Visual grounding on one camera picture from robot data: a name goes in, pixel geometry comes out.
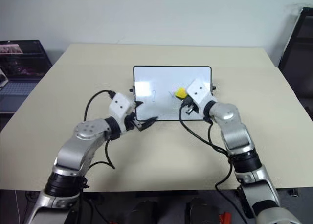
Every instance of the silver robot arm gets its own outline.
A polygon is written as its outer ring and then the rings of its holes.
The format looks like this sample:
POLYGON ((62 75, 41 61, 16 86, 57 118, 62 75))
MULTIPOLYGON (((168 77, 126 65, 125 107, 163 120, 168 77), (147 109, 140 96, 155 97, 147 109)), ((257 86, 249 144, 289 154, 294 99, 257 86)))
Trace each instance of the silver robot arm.
POLYGON ((204 83, 196 79, 186 90, 189 107, 204 120, 213 119, 220 129, 235 176, 245 213, 257 224, 301 224, 288 210, 280 207, 277 191, 259 159, 248 129, 241 122, 235 105, 217 102, 204 83))
POLYGON ((87 187, 85 174, 96 150, 107 140, 115 140, 134 127, 142 131, 157 120, 153 117, 143 124, 139 123, 134 109, 141 104, 114 93, 109 118, 85 121, 75 127, 72 138, 58 152, 52 173, 27 224, 64 223, 72 218, 71 208, 87 187))

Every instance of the table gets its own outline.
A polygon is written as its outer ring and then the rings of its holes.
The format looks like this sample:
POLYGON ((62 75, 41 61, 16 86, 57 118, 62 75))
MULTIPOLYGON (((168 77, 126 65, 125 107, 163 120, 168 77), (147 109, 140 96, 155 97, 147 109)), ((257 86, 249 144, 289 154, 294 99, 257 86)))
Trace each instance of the table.
MULTIPOLYGON (((313 186, 313 123, 262 48, 73 44, 1 132, 1 189, 42 189, 89 98, 102 89, 132 96, 134 65, 211 66, 216 97, 238 107, 274 185, 313 186)), ((88 119, 107 117, 109 103, 106 95, 96 98, 88 119)), ((187 124, 206 136, 207 123, 187 124)), ((217 125, 212 140, 223 145, 217 125)), ((226 159, 179 122, 128 132, 110 143, 109 154, 116 170, 93 167, 87 191, 214 189, 228 172, 226 159)), ((221 188, 237 185, 232 175, 221 188)))

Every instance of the black cable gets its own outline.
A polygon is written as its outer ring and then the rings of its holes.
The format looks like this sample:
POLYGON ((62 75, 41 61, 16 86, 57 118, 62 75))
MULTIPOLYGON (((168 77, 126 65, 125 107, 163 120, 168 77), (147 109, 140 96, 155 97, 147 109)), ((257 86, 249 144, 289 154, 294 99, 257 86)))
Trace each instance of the black cable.
POLYGON ((207 131, 207 138, 209 139, 209 143, 213 144, 212 139, 211 139, 211 129, 212 129, 212 126, 213 126, 213 122, 210 124, 209 129, 207 131))
MULTIPOLYGON (((215 151, 217 151, 217 152, 219 152, 219 153, 222 153, 222 154, 226 155, 227 158, 229 158, 228 152, 227 152, 225 149, 214 145, 213 142, 212 142, 212 139, 211 139, 211 129, 212 129, 212 127, 213 127, 213 123, 210 124, 209 129, 208 129, 208 140, 209 140, 209 141, 206 141, 206 140, 204 140, 202 137, 200 137, 199 135, 197 135, 195 132, 193 132, 190 128, 188 128, 188 126, 186 126, 186 125, 184 124, 183 120, 181 119, 181 110, 182 110, 182 108, 183 108, 183 106, 181 106, 181 107, 179 108, 179 121, 180 121, 180 123, 183 125, 183 127, 184 127, 189 133, 191 133, 194 137, 196 137, 196 138, 199 139, 200 141, 204 142, 205 144, 211 146, 215 151)), ((245 223, 245 224, 248 224, 248 222, 246 221, 245 217, 243 216, 243 214, 241 213, 241 211, 239 210, 239 208, 237 207, 237 205, 236 205, 233 201, 231 201, 230 198, 228 198, 225 194, 223 194, 223 193, 219 190, 219 188, 218 188, 218 186, 219 186, 220 184, 222 184, 223 182, 225 182, 225 181, 230 177, 230 175, 231 175, 231 172, 232 172, 232 170, 233 170, 233 165, 232 165, 231 162, 230 162, 229 164, 230 164, 230 169, 229 169, 228 174, 226 175, 226 177, 225 177, 224 179, 222 179, 221 181, 219 181, 219 182, 217 182, 217 183, 215 184, 215 189, 218 191, 218 193, 219 193, 221 196, 224 197, 224 199, 226 199, 228 202, 230 202, 230 203, 234 206, 234 208, 236 209, 236 211, 239 213, 240 217, 243 219, 244 223, 245 223)))
POLYGON ((79 195, 79 207, 78 207, 78 217, 76 219, 76 224, 80 224, 81 223, 81 219, 82 219, 82 209, 83 209, 83 191, 81 191, 80 195, 79 195))
POLYGON ((109 142, 110 140, 108 140, 106 142, 106 145, 104 147, 104 150, 105 150, 105 155, 106 155, 106 158, 107 158, 107 161, 108 162, 104 162, 104 161, 98 161, 96 163, 93 163, 91 166, 89 166, 89 169, 91 169, 93 166, 97 165, 97 164, 106 164, 108 166, 110 166, 112 169, 115 169, 115 166, 113 165, 113 163, 111 162, 110 158, 109 158, 109 153, 108 153, 108 145, 109 145, 109 142))
POLYGON ((181 119, 181 110, 182 110, 183 106, 181 106, 179 108, 179 121, 182 124, 182 126, 189 132, 191 133, 194 137, 196 137, 197 139, 199 139, 201 142, 204 142, 205 144, 211 146, 215 151, 224 154, 225 156, 228 157, 228 153, 225 149, 218 147, 216 145, 214 145, 213 143, 210 143, 206 140, 204 140, 202 137, 200 137, 199 135, 197 135, 195 132, 193 132, 190 128, 188 128, 188 126, 185 125, 185 123, 183 122, 183 120, 181 119))
POLYGON ((32 200, 27 196, 27 191, 25 191, 25 198, 27 199, 28 202, 36 203, 36 201, 32 201, 32 200))
POLYGON ((240 217, 243 219, 244 223, 245 224, 248 224, 248 222, 246 221, 244 215, 241 213, 241 211, 239 210, 239 208, 237 207, 237 205, 230 199, 228 198, 225 194, 223 194, 221 192, 221 190, 219 189, 219 185, 221 185, 223 182, 225 182, 231 175, 231 172, 233 170, 233 165, 230 163, 230 168, 229 168, 229 172, 228 174, 226 175, 225 178, 223 178, 222 180, 220 180, 219 182, 217 182, 215 184, 215 189, 218 191, 218 193, 224 197, 225 200, 227 200, 229 203, 231 203, 231 205, 235 208, 235 210, 238 212, 238 214, 240 215, 240 217))
POLYGON ((99 91, 98 93, 94 94, 91 99, 88 101, 87 103, 87 106, 85 108, 85 114, 84 114, 84 121, 86 121, 87 119, 87 112, 88 112, 88 108, 89 108, 89 105, 90 103, 93 101, 93 99, 98 96, 99 94, 101 93, 108 93, 110 98, 113 99, 114 95, 115 95, 115 92, 114 91, 111 91, 111 90, 102 90, 102 91, 99 91))
POLYGON ((91 201, 88 200, 86 197, 83 197, 83 199, 86 201, 86 203, 89 205, 90 207, 90 218, 89 218, 89 223, 92 224, 92 220, 93 220, 93 207, 91 204, 91 201))
POLYGON ((110 224, 110 222, 100 213, 98 207, 97 207, 95 204, 93 204, 93 206, 94 206, 94 209, 97 211, 97 213, 102 217, 102 219, 104 220, 104 222, 105 222, 106 224, 110 224))
POLYGON ((28 201, 28 198, 27 198, 27 191, 25 191, 25 197, 26 197, 26 200, 27 200, 27 204, 26 204, 26 207, 25 207, 24 217, 23 217, 22 224, 24 224, 24 223, 25 223, 26 214, 27 214, 27 211, 28 211, 28 205, 29 205, 29 201, 28 201))

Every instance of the yellow sponge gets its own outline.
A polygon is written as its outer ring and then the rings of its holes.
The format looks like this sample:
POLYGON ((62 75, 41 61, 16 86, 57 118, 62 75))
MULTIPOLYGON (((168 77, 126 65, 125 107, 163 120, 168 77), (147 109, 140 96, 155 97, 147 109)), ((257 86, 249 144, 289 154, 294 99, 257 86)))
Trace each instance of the yellow sponge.
POLYGON ((185 97, 187 97, 187 93, 185 91, 184 88, 180 87, 176 92, 175 92, 175 96, 179 99, 184 99, 185 97))

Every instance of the laptop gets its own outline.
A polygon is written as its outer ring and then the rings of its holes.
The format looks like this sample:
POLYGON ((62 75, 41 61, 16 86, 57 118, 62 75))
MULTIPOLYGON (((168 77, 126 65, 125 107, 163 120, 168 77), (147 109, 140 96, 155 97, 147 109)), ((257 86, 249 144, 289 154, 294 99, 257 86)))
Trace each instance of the laptop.
POLYGON ((0 112, 16 112, 51 67, 39 40, 0 41, 0 69, 8 79, 0 90, 0 112))

